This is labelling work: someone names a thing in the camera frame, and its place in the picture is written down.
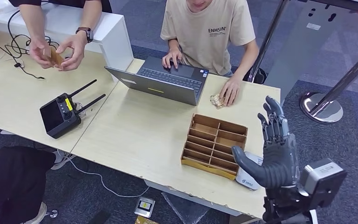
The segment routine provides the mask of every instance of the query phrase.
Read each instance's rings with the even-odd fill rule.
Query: stanchion base
[[[324,93],[308,92],[300,99],[300,108],[311,120],[323,124],[330,124],[339,121],[344,114],[344,111],[339,102],[332,101],[322,112],[316,116],[312,116],[310,111],[314,108],[320,100],[325,96]]]

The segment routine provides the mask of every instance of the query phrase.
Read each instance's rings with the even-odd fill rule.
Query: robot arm
[[[346,172],[326,158],[305,166],[299,177],[296,140],[280,104],[266,97],[268,121],[258,114],[264,136],[263,163],[259,166],[233,146],[235,162],[266,189],[263,215],[268,224],[313,222],[310,210],[331,204]]]

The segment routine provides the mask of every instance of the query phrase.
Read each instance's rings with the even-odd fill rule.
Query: laptop keyboard
[[[170,74],[167,74],[167,73],[154,71],[154,70],[151,70],[151,69],[142,68],[137,73],[137,75],[153,78],[153,79],[164,81],[164,82],[167,82],[167,83],[172,83],[172,84],[184,86],[184,87],[187,87],[187,88],[192,88],[192,89],[194,89],[195,97],[198,96],[198,93],[199,93],[200,88],[201,88],[201,82],[199,82],[199,81],[195,81],[195,80],[187,79],[187,78],[183,78],[183,77],[178,77],[178,76],[173,76],[173,75],[170,75]]]

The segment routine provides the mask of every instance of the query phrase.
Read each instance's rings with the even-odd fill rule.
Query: cardboard piece
[[[194,114],[181,163],[234,180],[239,166],[231,147],[244,149],[247,134],[245,126]]]
[[[49,49],[44,49],[43,50],[43,55],[45,56],[45,58],[48,61],[50,61],[50,63],[53,66],[54,65],[60,66],[61,63],[64,61],[64,59],[61,57],[61,55],[57,54],[52,47],[50,47],[50,50]]]

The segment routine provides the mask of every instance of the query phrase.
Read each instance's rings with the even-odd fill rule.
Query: wooden table
[[[129,72],[144,61],[134,59]],[[197,201],[230,214],[262,218],[263,189],[251,191],[235,181],[180,164],[187,130],[194,113],[248,127],[245,150],[262,155],[265,97],[280,100],[280,90],[243,82],[240,97],[217,110],[209,97],[227,78],[209,75],[197,107],[129,89],[118,83],[72,154],[142,178],[152,187]]]
[[[0,46],[10,40],[8,34],[0,32]],[[27,55],[21,59],[27,72],[45,77],[45,80],[35,79],[15,68],[13,60],[0,62],[0,129],[63,151],[72,151],[106,98],[87,110],[87,116],[79,127],[57,140],[46,134],[39,108],[60,94],[71,93],[94,79],[98,81],[76,95],[74,101],[86,105],[103,93],[109,95],[115,84],[110,73],[103,68],[105,60],[101,54],[86,51],[77,70],[58,72],[52,68],[42,69]]]

